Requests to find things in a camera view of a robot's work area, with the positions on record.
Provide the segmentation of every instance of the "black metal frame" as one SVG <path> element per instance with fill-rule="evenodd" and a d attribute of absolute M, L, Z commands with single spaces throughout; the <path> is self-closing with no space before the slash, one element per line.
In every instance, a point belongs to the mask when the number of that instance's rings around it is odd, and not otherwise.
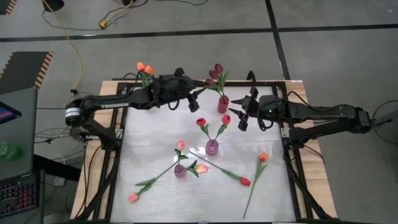
<path fill-rule="evenodd" d="M 226 82 L 225 86 L 269 86 L 272 88 L 272 93 L 275 96 L 278 95 L 278 92 L 277 92 L 278 89 L 281 90 L 282 96 L 287 95 L 285 82 L 257 82 L 256 79 L 254 78 L 254 76 L 253 77 L 250 76 L 250 73 L 248 75 L 248 80 L 249 79 L 252 79 L 252 81 L 251 82 Z M 116 78 L 113 80 L 114 81 L 126 81 L 129 79 L 117 79 Z M 140 83 L 120 82 L 120 83 L 118 83 L 117 94 L 122 94 L 122 92 L 124 91 L 125 88 L 127 88 L 127 91 L 126 91 L 126 94 L 127 94 L 127 93 L 129 93 L 130 89 L 133 86 L 141 86 L 141 84 Z M 121 129 L 124 129 L 125 123 L 126 123 L 127 108 L 113 110 L 112 118 L 111 118 L 111 127 L 115 128 L 115 126 L 116 126 L 116 123 L 117 123 L 116 118 L 118 117 L 119 110 L 122 110 L 122 116 L 121 116 L 121 122 L 120 122 Z M 281 128 L 284 127 L 283 122 L 280 121 L 280 122 L 278 122 L 278 124 Z M 121 140 L 118 141 L 118 146 L 120 148 L 121 148 L 122 143 L 123 143 L 123 136 L 122 136 Z M 284 158 L 285 158 L 285 163 L 286 163 L 287 169 L 293 169 L 292 161 L 290 160 L 290 155 L 289 155 L 290 147 L 289 147 L 288 141 L 282 140 L 282 145 L 284 148 L 284 154 L 285 154 Z M 300 158 L 300 153 L 299 153 L 298 149 L 294 150 L 294 152 L 295 152 L 295 158 L 296 158 L 295 160 L 296 160 L 297 167 L 298 167 L 298 174 L 299 174 L 300 179 L 302 180 L 304 186 L 306 186 L 303 167 L 302 167 L 302 161 Z M 116 164 L 116 166 L 118 166 L 119 161 L 120 161 L 121 150 L 117 150 L 115 153 L 116 153 L 116 155 L 114 157 L 114 163 Z M 109 160 L 110 155 L 111 155 L 110 151 L 105 152 L 101 176 L 100 176 L 100 180 L 99 180 L 99 185 L 103 185 L 103 183 L 105 182 L 106 173 L 108 172 L 108 166 L 109 166 L 109 162 L 110 162 L 110 160 Z M 296 218 L 296 220 L 299 220 L 301 218 L 301 215 L 300 215 L 299 200 L 297 198 L 295 183 L 294 183 L 294 180 L 290 177 L 289 172 L 287 172 L 287 174 L 289 177 L 290 193 L 292 194 L 292 203 L 293 203 L 295 218 Z M 111 209 L 113 206 L 113 198 L 114 198 L 116 181 L 117 181 L 117 177 L 115 177 L 112 180 L 111 185 L 110 185 L 108 202 L 106 205 L 105 220 L 110 220 L 110 218 L 111 218 Z M 310 213 L 307 212 L 307 217 L 312 218 L 312 216 L 308 215 L 308 214 L 312 214 L 312 210 L 310 209 L 309 203 L 307 202 L 306 198 L 304 198 L 304 202 L 305 202 L 305 208 L 310 211 Z M 96 207 L 94 208 L 93 219 L 95 219 L 95 220 L 98 219 L 98 217 L 99 217 L 100 206 L 101 206 L 101 201 L 99 201 L 99 203 L 97 203 Z"/>

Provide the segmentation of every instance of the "vase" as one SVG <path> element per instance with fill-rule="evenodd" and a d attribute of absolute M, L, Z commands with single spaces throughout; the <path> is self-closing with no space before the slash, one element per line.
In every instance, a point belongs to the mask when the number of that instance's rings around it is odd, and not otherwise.
<path fill-rule="evenodd" d="M 225 113 L 226 110 L 228 109 L 228 104 L 229 104 L 228 96 L 226 96 L 226 95 L 221 96 L 220 99 L 218 100 L 217 111 L 219 113 Z"/>
<path fill-rule="evenodd" d="M 182 165 L 177 165 L 174 167 L 174 175 L 178 178 L 183 178 L 185 177 L 185 174 L 187 174 L 187 171 L 185 170 L 185 167 Z"/>
<path fill-rule="evenodd" d="M 209 156 L 215 156 L 218 152 L 218 141 L 211 139 L 206 143 L 206 154 Z"/>

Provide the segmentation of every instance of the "floor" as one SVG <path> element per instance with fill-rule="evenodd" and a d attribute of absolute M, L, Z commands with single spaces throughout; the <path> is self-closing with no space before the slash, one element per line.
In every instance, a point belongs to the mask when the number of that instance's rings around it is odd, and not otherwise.
<path fill-rule="evenodd" d="M 67 0 L 57 16 L 68 27 L 97 29 L 98 21 L 117 7 L 110 0 Z M 18 0 L 11 15 L 0 16 L 0 64 L 15 51 L 53 51 L 38 105 L 63 107 L 78 79 L 79 63 L 63 30 L 45 23 L 42 11 L 41 0 Z M 58 25 L 51 14 L 44 17 Z M 183 67 L 192 78 L 206 78 L 212 65 L 221 63 L 230 79 L 243 79 L 253 70 L 257 79 L 303 80 L 313 105 L 345 103 L 373 114 L 383 102 L 398 97 L 397 24 L 398 2 L 389 0 L 210 0 L 201 6 L 150 0 L 106 30 L 69 34 L 83 58 L 80 91 L 97 94 L 103 80 L 133 72 L 138 61 L 153 65 L 156 74 Z M 398 104 L 383 107 L 380 114 L 393 108 Z M 38 111 L 37 131 L 58 127 L 64 127 L 64 111 Z M 396 127 L 380 131 L 397 139 Z M 396 223 L 398 146 L 374 131 L 319 141 L 339 218 Z M 61 138 L 37 144 L 35 153 L 56 158 L 74 144 Z M 81 149 L 79 144 L 73 152 Z M 69 159 L 69 164 L 81 161 L 78 154 Z M 76 183 L 70 182 L 57 189 L 45 208 L 46 223 L 68 218 L 64 202 L 70 194 L 71 208 L 75 189 Z"/>

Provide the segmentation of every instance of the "wooden board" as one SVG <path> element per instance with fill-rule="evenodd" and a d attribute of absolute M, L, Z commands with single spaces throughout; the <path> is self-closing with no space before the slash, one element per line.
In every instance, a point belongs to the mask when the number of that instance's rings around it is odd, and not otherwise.
<path fill-rule="evenodd" d="M 276 82 L 277 80 L 260 80 L 259 82 Z M 118 87 L 119 82 L 134 82 L 134 81 L 104 81 L 101 87 L 100 95 L 113 95 L 116 94 L 116 89 Z M 246 80 L 235 80 L 229 82 L 250 82 Z M 278 80 L 278 82 L 286 82 L 287 92 L 295 91 L 298 93 L 304 100 L 307 100 L 307 96 L 305 94 L 304 84 L 302 81 L 295 81 L 295 80 Z M 289 100 L 293 102 L 300 102 L 300 100 L 295 95 L 290 95 Z M 101 110 L 97 111 L 95 114 L 95 120 L 102 124 L 105 127 L 109 127 L 112 117 L 112 110 Z M 302 128 L 309 128 L 313 126 L 311 121 L 306 121 L 302 124 L 296 125 Z M 90 163 L 91 158 L 95 150 L 100 145 L 99 140 L 92 141 L 88 144 L 87 151 L 86 151 L 86 176 L 88 175 L 88 166 Z M 318 141 L 311 140 L 307 143 L 308 146 L 313 148 L 314 150 L 320 152 Z M 333 199 L 331 197 L 329 182 L 326 176 L 325 166 L 323 165 L 322 160 L 319 158 L 318 155 L 315 153 L 307 150 L 301 149 L 300 155 L 302 159 L 303 169 L 305 173 L 305 179 L 307 181 L 308 190 L 314 196 L 315 200 L 323 207 L 323 209 L 331 216 L 336 217 L 336 210 L 333 203 Z M 88 196 L 87 196 L 87 204 L 90 200 L 94 197 L 95 193 L 98 189 L 98 184 L 100 181 L 100 174 L 102 170 L 104 159 L 104 151 L 99 149 L 98 152 L 95 154 L 95 158 L 93 159 L 93 163 L 91 165 L 90 171 L 90 184 L 88 186 Z M 303 203 L 302 194 L 300 193 L 299 189 L 298 192 L 298 200 L 299 206 L 302 217 L 305 217 L 305 206 Z M 99 218 L 104 218 L 105 211 L 106 211 L 106 203 L 108 201 L 108 190 L 103 195 L 103 200 L 101 203 L 101 209 L 99 212 Z M 80 176 L 80 181 L 78 184 L 75 202 L 72 208 L 72 214 L 70 216 L 71 219 L 75 218 L 85 196 L 85 181 L 84 175 Z"/>

